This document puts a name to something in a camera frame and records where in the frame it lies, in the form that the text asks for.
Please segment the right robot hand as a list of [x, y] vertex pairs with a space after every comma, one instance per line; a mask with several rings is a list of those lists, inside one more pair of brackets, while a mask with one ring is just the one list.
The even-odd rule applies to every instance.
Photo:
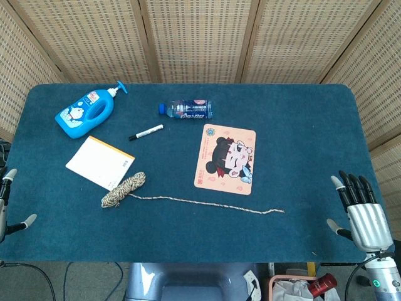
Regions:
[[382, 206], [377, 202], [371, 184], [363, 176], [344, 171], [331, 181], [340, 197], [350, 229], [344, 229], [332, 219], [326, 223], [336, 235], [352, 242], [365, 253], [385, 252], [393, 238]]

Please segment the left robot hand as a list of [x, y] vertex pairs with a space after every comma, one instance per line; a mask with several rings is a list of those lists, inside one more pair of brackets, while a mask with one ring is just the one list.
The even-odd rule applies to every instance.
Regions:
[[2, 178], [1, 181], [1, 243], [7, 235], [29, 228], [36, 220], [37, 214], [31, 214], [24, 221], [8, 225], [7, 211], [9, 204], [9, 195], [11, 192], [11, 184], [16, 177], [18, 170], [11, 169]]

